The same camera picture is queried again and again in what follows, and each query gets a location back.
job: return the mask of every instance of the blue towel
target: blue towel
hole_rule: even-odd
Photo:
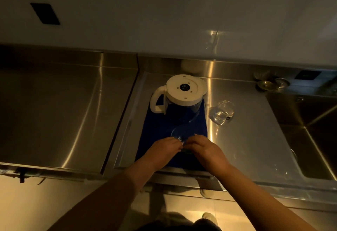
[[[163,95],[158,99],[157,105],[163,105]],[[191,125],[195,134],[207,137],[204,100],[201,103],[199,111],[199,115],[189,125]],[[143,130],[141,132],[136,160],[141,158],[155,141],[170,137],[171,132],[175,127],[177,127],[177,125],[173,124],[164,114],[153,113],[150,110],[149,105]],[[186,152],[177,153],[166,166],[178,167],[186,170],[205,171],[196,157],[193,154],[188,154]]]

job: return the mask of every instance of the white kettle handle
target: white kettle handle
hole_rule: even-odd
[[[166,93],[167,89],[166,86],[162,86],[156,89],[156,91],[154,91],[151,99],[150,99],[150,109],[153,113],[163,113],[166,114],[166,110],[165,110],[165,93]],[[164,95],[164,105],[156,105],[158,98]]]

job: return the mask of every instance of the sink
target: sink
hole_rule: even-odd
[[[302,173],[337,180],[337,98],[267,93]]]

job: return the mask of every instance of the white kettle lid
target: white kettle lid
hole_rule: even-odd
[[[166,97],[181,106],[192,106],[203,99],[207,93],[206,82],[191,75],[175,75],[166,83]]]

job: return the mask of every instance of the white wall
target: white wall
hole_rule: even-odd
[[[0,42],[337,66],[336,16],[337,0],[0,0]]]

